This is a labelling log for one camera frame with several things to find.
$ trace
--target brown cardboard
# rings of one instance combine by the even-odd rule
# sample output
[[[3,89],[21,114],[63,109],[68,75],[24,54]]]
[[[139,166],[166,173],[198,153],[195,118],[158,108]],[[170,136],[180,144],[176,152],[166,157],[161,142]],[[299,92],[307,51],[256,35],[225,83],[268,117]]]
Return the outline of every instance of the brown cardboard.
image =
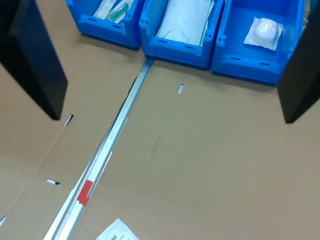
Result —
[[[52,121],[0,66],[0,239],[45,236],[145,61],[142,50],[81,36],[64,0],[37,3],[69,84]]]
[[[272,87],[156,61],[72,238],[119,218],[141,240],[318,240],[319,120],[315,104],[286,125]]]

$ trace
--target white package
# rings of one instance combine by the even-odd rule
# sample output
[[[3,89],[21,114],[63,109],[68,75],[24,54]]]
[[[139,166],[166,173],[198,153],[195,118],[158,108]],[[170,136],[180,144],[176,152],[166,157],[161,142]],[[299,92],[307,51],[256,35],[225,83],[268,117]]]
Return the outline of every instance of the white package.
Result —
[[[139,238],[118,218],[96,240],[139,240]]]
[[[98,19],[105,19],[115,3],[116,0],[102,0],[93,16]]]
[[[126,15],[126,11],[129,10],[134,3],[134,0],[122,0],[117,6],[115,6],[105,17],[105,20],[118,24]]]
[[[202,32],[202,37],[201,37],[201,40],[200,40],[200,46],[201,46],[201,47],[202,47],[203,44],[204,44],[206,31],[208,30],[208,25],[209,25],[209,23],[208,23],[208,21],[209,21],[209,16],[210,16],[210,14],[211,14],[211,12],[212,12],[212,9],[214,8],[214,5],[215,5],[214,0],[211,0],[209,12],[208,12],[208,15],[206,16],[205,25],[204,25],[204,29],[203,29],[203,32]]]
[[[275,51],[283,29],[283,24],[271,19],[255,17],[243,43]]]
[[[169,0],[157,37],[200,45],[211,0]]]

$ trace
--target blue plastic bin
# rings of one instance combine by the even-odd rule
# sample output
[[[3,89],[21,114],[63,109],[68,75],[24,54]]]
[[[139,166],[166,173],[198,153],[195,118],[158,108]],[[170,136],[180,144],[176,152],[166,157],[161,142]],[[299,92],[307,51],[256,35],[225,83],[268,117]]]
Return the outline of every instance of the blue plastic bin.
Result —
[[[225,0],[214,0],[203,45],[197,46],[157,37],[168,0],[146,0],[140,18],[142,49],[145,55],[199,69],[209,69]]]
[[[79,31],[93,38],[138,50],[141,43],[139,19],[145,0],[134,0],[119,23],[93,17],[101,2],[102,0],[66,0]],[[121,0],[117,0],[113,7],[120,2]]]
[[[216,38],[214,74],[276,85],[302,34],[305,0],[227,0]],[[244,44],[254,17],[283,24],[276,51]]]

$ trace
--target red label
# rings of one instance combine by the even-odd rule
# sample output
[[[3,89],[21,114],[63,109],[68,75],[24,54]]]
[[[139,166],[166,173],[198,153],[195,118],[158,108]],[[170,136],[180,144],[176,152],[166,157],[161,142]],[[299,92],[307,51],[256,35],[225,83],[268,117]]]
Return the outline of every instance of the red label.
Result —
[[[85,181],[83,188],[77,198],[77,200],[81,205],[86,206],[88,204],[90,199],[90,197],[88,197],[88,194],[93,184],[94,184],[93,181],[89,181],[89,180]]]

